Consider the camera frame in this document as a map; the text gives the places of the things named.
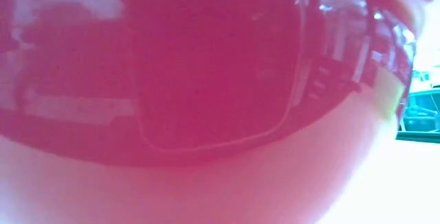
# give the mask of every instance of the window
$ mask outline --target window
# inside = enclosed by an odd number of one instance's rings
[[[434,100],[434,103],[437,106],[437,109],[439,109],[440,108],[440,91],[439,91],[439,93],[434,93],[432,95],[432,99]]]
[[[436,105],[434,103],[434,100],[432,99],[431,94],[423,94],[423,95],[415,96],[415,104],[423,109],[427,109],[430,111],[437,111]]]
[[[423,80],[429,80],[429,72],[423,72]]]
[[[420,71],[414,70],[412,72],[412,79],[420,78]]]

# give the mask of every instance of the glossy surface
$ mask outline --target glossy surface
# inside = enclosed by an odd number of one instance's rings
[[[3,37],[18,46],[2,54],[1,132],[106,164],[199,163],[274,142],[362,85],[374,88],[381,68],[399,78],[372,100],[390,115],[412,64],[401,39],[409,31],[367,0],[15,0],[8,8]]]

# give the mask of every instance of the white surface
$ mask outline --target white surface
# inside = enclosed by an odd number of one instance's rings
[[[378,146],[320,224],[440,223],[440,145]]]

